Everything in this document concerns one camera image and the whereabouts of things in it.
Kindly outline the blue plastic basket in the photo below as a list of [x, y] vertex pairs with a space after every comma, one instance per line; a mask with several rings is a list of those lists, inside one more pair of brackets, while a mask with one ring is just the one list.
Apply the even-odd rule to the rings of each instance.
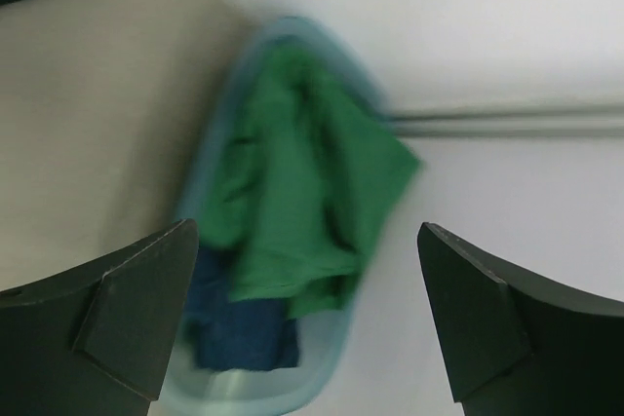
[[[309, 49], [375, 117], [384, 95], [344, 43], [318, 22], [282, 17], [262, 26], [231, 66], [211, 117], [183, 179], [174, 217], [197, 218], [213, 185], [233, 117], [257, 75], [264, 55], [276, 43], [295, 41]], [[300, 361], [296, 368], [270, 372], [211, 372], [193, 364], [187, 322], [180, 323], [160, 402], [172, 415], [284, 415], [313, 400], [332, 377], [349, 336], [355, 304], [308, 315], [298, 323]]]

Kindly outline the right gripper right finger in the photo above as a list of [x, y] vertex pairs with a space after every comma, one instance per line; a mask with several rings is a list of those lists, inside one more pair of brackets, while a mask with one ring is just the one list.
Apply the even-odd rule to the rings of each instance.
[[620, 415], [623, 305], [421, 225], [417, 248], [453, 400], [466, 415]]

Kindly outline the navy blue t shirt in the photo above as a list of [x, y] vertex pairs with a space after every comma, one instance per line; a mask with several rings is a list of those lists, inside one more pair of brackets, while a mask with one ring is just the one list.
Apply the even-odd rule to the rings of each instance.
[[286, 302], [232, 301], [229, 267], [227, 254], [199, 247], [184, 306], [195, 365], [218, 372], [297, 367], [297, 324], [288, 318]]

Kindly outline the green t shirt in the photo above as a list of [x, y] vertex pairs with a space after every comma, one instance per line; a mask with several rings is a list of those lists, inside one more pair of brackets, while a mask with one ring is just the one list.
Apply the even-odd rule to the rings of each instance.
[[199, 228], [232, 253], [234, 301], [300, 318], [347, 304], [418, 159], [310, 51], [265, 57], [235, 115]]

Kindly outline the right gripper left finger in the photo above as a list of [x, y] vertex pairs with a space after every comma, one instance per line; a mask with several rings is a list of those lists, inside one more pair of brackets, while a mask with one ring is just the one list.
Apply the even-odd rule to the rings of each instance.
[[197, 225], [183, 219], [2, 291], [2, 414], [147, 414], [163, 387], [197, 250]]

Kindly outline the aluminium frame post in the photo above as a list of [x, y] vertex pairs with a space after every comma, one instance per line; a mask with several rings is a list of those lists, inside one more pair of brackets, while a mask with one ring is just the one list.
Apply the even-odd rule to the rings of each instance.
[[393, 132], [405, 138], [442, 139], [621, 139], [623, 105], [459, 109], [388, 115]]

